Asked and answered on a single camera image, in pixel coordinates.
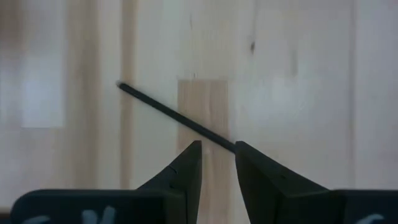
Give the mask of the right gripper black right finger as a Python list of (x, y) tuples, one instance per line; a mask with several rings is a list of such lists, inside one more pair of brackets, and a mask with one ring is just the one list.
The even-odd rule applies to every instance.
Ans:
[(239, 186), (251, 223), (338, 223), (340, 201), (327, 188), (267, 157), (235, 144)]

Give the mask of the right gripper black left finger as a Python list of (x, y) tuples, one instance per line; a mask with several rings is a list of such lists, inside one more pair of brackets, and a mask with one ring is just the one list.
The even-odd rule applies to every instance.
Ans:
[(139, 187), (152, 192), (144, 223), (196, 224), (201, 194), (202, 145), (193, 141), (167, 167)]

